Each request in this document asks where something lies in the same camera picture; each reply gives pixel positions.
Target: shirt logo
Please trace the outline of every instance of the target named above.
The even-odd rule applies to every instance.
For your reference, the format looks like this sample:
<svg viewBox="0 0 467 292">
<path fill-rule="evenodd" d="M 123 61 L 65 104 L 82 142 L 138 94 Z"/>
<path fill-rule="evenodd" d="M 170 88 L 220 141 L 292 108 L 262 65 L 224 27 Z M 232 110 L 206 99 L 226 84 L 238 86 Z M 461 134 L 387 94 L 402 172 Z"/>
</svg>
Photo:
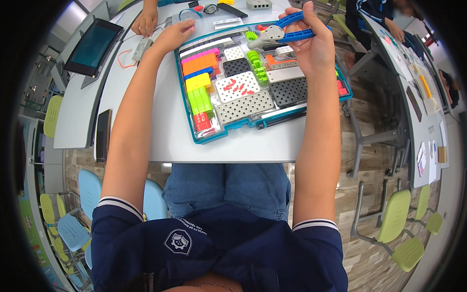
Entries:
<svg viewBox="0 0 467 292">
<path fill-rule="evenodd" d="M 174 229 L 164 242 L 174 254 L 188 255 L 191 250 L 191 236 L 183 229 Z"/>
</svg>

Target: striped sleeve cuff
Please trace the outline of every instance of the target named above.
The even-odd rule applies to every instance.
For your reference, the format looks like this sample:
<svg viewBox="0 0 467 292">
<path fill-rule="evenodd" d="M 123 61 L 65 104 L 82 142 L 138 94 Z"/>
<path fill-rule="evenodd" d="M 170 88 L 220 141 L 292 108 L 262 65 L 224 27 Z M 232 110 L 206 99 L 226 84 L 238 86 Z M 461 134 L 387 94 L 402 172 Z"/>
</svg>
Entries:
<svg viewBox="0 0 467 292">
<path fill-rule="evenodd" d="M 112 197 L 112 196 L 103 197 L 100 199 L 97 207 L 104 206 L 104 205 L 112 205 L 112 206 L 123 208 L 133 213 L 136 217 L 138 217 L 139 220 L 141 220 L 141 222 L 143 222 L 143 215 L 141 214 L 141 212 L 132 203 L 122 198 Z"/>
<path fill-rule="evenodd" d="M 296 231 L 296 230 L 306 228 L 306 227 L 314 227 L 314 226 L 330 227 L 330 228 L 333 228 L 333 229 L 339 231 L 339 229 L 337 228 L 337 225 L 336 225 L 336 223 L 334 223 L 334 221 L 329 220 L 329 219 L 321 219 L 321 218 L 309 219 L 309 220 L 299 222 L 299 223 L 295 224 L 295 226 L 292 228 L 292 231 Z"/>
</svg>

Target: jeans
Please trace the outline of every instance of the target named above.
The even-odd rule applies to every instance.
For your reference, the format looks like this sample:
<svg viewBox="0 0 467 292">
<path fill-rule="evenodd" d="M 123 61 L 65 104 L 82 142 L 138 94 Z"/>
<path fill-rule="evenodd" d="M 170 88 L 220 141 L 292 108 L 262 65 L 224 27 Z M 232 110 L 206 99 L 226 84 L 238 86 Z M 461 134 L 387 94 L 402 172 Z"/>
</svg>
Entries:
<svg viewBox="0 0 467 292">
<path fill-rule="evenodd" d="M 232 204 L 287 221 L 290 181 L 282 164 L 172 164 L 162 197 L 172 218 Z"/>
</svg>

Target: blue pliers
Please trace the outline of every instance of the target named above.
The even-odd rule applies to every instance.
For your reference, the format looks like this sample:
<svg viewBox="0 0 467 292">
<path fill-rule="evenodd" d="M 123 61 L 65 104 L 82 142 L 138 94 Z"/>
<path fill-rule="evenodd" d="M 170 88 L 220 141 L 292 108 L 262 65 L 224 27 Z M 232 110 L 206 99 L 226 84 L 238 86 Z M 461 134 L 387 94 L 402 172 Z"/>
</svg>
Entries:
<svg viewBox="0 0 467 292">
<path fill-rule="evenodd" d="M 315 34 L 311 31 L 311 28 L 284 33 L 283 27 L 286 27 L 296 21 L 303 19 L 303 11 L 295 12 L 290 14 L 270 25 L 259 38 L 248 43 L 248 48 L 250 50 L 264 46 L 266 44 L 276 44 L 276 43 L 288 43 L 295 42 L 299 40 L 304 40 L 312 38 Z"/>
</svg>

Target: navy blue polo shirt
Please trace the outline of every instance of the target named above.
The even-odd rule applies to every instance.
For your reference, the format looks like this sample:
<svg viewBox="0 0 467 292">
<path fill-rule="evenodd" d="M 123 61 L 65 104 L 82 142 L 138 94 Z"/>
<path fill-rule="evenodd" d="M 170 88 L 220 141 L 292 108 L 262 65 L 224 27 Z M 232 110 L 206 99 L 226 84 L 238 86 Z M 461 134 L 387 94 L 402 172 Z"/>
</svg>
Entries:
<svg viewBox="0 0 467 292">
<path fill-rule="evenodd" d="M 347 291 L 342 241 L 330 220 L 291 230 L 285 221 L 222 205 L 143 222 L 116 197 L 102 198 L 92 217 L 97 291 L 118 291 L 142 273 L 154 273 L 154 291 L 162 291 L 208 271 L 238 281 L 245 292 Z"/>
</svg>

